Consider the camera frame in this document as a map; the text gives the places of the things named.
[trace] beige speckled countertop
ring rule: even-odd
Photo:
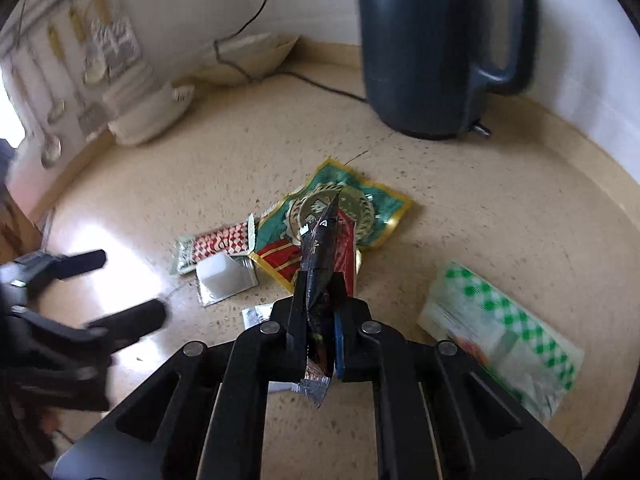
[[[362,92],[356,70],[298,69]],[[120,353],[111,397],[121,400],[183,343],[231,340],[243,308],[287,295],[259,272],[260,287],[202,309],[191,276],[166,272],[175,237],[262,212],[328,156],[350,161],[415,199],[385,245],[364,256],[359,296],[373,316],[426,341],[415,319],[437,266],[451,259],[519,300],[585,351],[550,429],[586,472],[638,367],[640,235],[591,180],[521,135],[508,106],[497,108],[484,118],[489,141],[428,142],[392,132],[366,105],[292,78],[206,94],[159,139],[111,149],[63,195],[49,248],[104,248],[110,260],[51,287],[41,310],[78,324],[187,283],[171,297],[167,328]],[[375,478],[375,449],[366,384],[333,384],[319,410],[291,393],[270,397],[264,479]]]

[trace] gold border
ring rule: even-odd
[[[400,219],[402,218],[402,216],[404,216],[404,213],[406,213],[409,210],[409,208],[412,206],[414,201],[409,196],[407,196],[407,195],[405,195],[403,193],[400,193],[400,192],[396,191],[395,189],[391,189],[389,186],[385,186],[385,184],[381,184],[380,182],[377,182],[375,180],[369,180],[368,178],[363,178],[362,173],[357,172],[353,168],[350,168],[349,166],[347,166],[347,165],[345,165],[345,164],[343,164],[343,163],[339,162],[338,160],[335,160],[334,158],[331,158],[331,157],[327,158],[320,166],[318,166],[316,168],[316,170],[306,180],[305,185],[302,186],[302,188],[299,191],[295,191],[293,193],[286,194],[275,205],[275,207],[271,210],[271,212],[267,216],[261,218],[260,222],[258,223],[258,229],[260,229],[260,227],[262,227],[262,225],[269,218],[271,218],[271,216],[273,216],[276,213],[276,211],[278,211],[284,205],[284,203],[287,200],[289,200],[294,195],[297,195],[298,193],[302,192],[303,189],[306,189],[309,186],[309,184],[311,184],[311,181],[314,179],[316,174],[318,174],[328,164],[331,164],[332,166],[335,166],[336,168],[340,168],[344,172],[349,173],[353,178],[357,179],[357,181],[360,183],[361,186],[377,187],[378,189],[381,189],[382,191],[384,191],[388,195],[392,196],[396,200],[399,200],[400,202],[404,202],[404,205],[398,211],[393,213],[393,215],[391,215],[391,218],[385,223],[385,228],[380,233],[380,236],[378,238],[376,238],[369,246],[362,246],[362,248],[379,247],[380,245],[382,245],[382,243],[387,238],[389,238],[389,236],[391,236],[391,233],[398,226],[398,223],[400,222]]]
[[[250,253],[249,258],[251,258],[256,264],[260,266],[262,270],[264,270],[268,275],[270,275],[274,280],[276,280],[280,285],[286,288],[289,292],[293,292],[294,286],[292,283],[289,283],[284,276],[280,273],[276,272],[276,270],[271,267],[265,260],[263,260],[258,254]]]

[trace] red and white checkered packet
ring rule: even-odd
[[[196,264],[221,251],[229,256],[247,256],[255,247],[255,219],[221,227],[195,236],[181,236],[175,241],[171,274],[187,274]]]

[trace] power cord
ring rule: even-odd
[[[260,16],[262,11],[264,10],[264,7],[267,5],[267,1],[268,0],[263,0],[262,1],[262,5],[260,6],[260,9],[258,9],[258,12],[256,12],[248,22],[246,22],[242,27],[240,27],[240,29],[237,32],[235,32],[235,33],[233,33],[233,34],[231,34],[229,36],[226,36],[224,38],[220,38],[218,40],[214,40],[213,41],[213,50],[214,50],[214,52],[216,54],[216,62],[218,62],[220,64],[223,64],[223,65],[230,66],[231,68],[235,69],[237,72],[241,73],[242,76],[244,76],[244,78],[249,83],[252,83],[254,81],[260,81],[263,78],[256,77],[256,76],[253,76],[253,75],[249,74],[244,68],[239,66],[238,63],[233,62],[230,59],[223,59],[223,57],[220,56],[220,43],[224,43],[225,41],[232,40],[233,38],[235,38],[236,36],[241,34],[249,25],[251,25],[256,20],[256,18],[258,16]],[[361,96],[356,95],[356,94],[352,94],[352,93],[347,92],[345,90],[340,90],[340,89],[337,89],[337,88],[332,88],[330,86],[323,85],[322,83],[319,83],[317,81],[309,79],[305,75],[299,74],[297,72],[292,72],[291,70],[277,70],[276,72],[274,72],[271,75],[268,75],[267,77],[273,77],[273,76],[276,76],[276,75],[288,75],[288,76],[291,76],[291,77],[295,77],[296,79],[299,79],[300,81],[304,81],[305,83],[308,83],[309,85],[313,85],[316,88],[319,88],[321,90],[325,90],[326,92],[331,92],[333,94],[338,94],[338,95],[341,95],[341,96],[344,96],[344,97],[349,97],[349,98],[355,99],[356,101],[361,102],[361,103],[366,103],[367,102],[366,98],[364,98],[364,97],[361,97]]]

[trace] foil packet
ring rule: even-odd
[[[265,212],[258,224],[250,258],[289,292],[302,260],[300,229],[314,224],[338,193],[338,206],[354,222],[359,248],[384,243],[412,204],[408,196],[328,158],[304,186]]]
[[[430,287],[418,325],[472,355],[542,424],[574,386],[584,353],[529,310],[455,262]]]
[[[248,256],[255,247],[255,218],[238,224],[220,227],[195,236],[181,236],[175,241],[171,274],[187,274],[196,264],[224,251],[229,256]]]
[[[250,328],[263,321],[268,321],[271,316],[273,303],[251,306],[242,311],[242,322],[244,328]],[[316,407],[320,407],[324,396],[329,389],[331,383],[330,377],[325,377],[322,370],[310,359],[306,360],[305,377],[296,383],[279,383],[276,381],[269,382],[269,393],[280,392],[283,390],[291,390],[303,397],[309,398]]]

